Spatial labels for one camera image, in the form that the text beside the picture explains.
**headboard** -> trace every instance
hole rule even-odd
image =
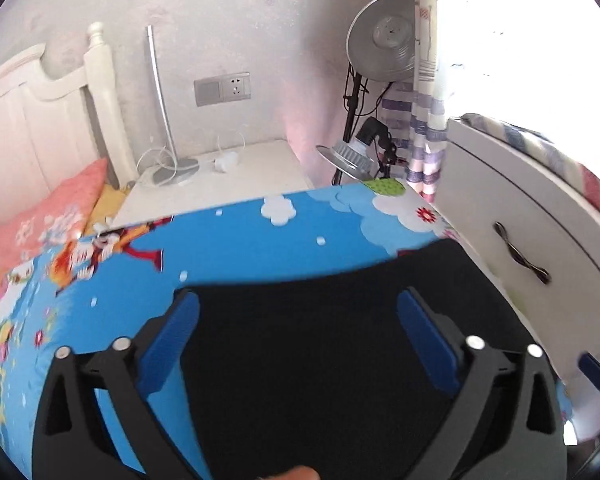
[[[101,23],[89,27],[84,65],[63,78],[52,80],[42,69],[44,44],[0,66],[0,222],[35,205],[101,156],[109,157],[120,187],[138,177],[102,31]],[[91,124],[85,89],[97,124]],[[94,130],[106,153],[98,152]]]

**drawer handle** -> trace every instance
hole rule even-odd
[[[538,277],[538,280],[543,282],[545,285],[549,285],[549,283],[551,283],[551,275],[545,269],[542,267],[536,267],[529,260],[527,260],[511,242],[509,242],[509,234],[507,233],[504,225],[502,225],[500,222],[496,222],[493,225],[493,230],[496,231],[498,236],[505,241],[507,244],[507,249],[509,249],[509,254],[511,254],[511,257],[517,264],[532,270]]]

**wall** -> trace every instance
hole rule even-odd
[[[6,0],[0,8],[0,64],[47,44],[52,77],[80,65],[87,26],[105,23],[114,49],[118,93],[136,158],[164,143],[151,83],[147,24],[154,25],[171,129],[180,154],[287,136],[316,183],[331,169],[314,145],[335,142],[345,113],[345,40],[371,0]],[[251,72],[250,101],[197,108],[194,79]]]

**silver lamp pole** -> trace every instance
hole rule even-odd
[[[151,57],[151,67],[154,72],[155,92],[158,96],[158,104],[160,105],[160,113],[164,122],[164,130],[167,134],[167,147],[173,155],[172,168],[160,168],[154,173],[154,184],[175,184],[182,181],[184,178],[196,173],[198,170],[198,160],[196,158],[184,157],[179,158],[176,152],[176,146],[173,142],[171,127],[169,126],[169,118],[167,116],[167,108],[164,106],[164,97],[162,96],[162,88],[160,86],[160,76],[158,74],[158,61],[155,56],[154,43],[154,28],[151,25],[146,27],[147,37],[149,39],[149,54]]]

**bed post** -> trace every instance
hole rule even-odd
[[[84,68],[109,160],[123,189],[130,181],[138,179],[138,170],[122,121],[113,55],[111,47],[102,38],[103,28],[101,22],[92,23],[88,28],[89,49],[84,54]]]

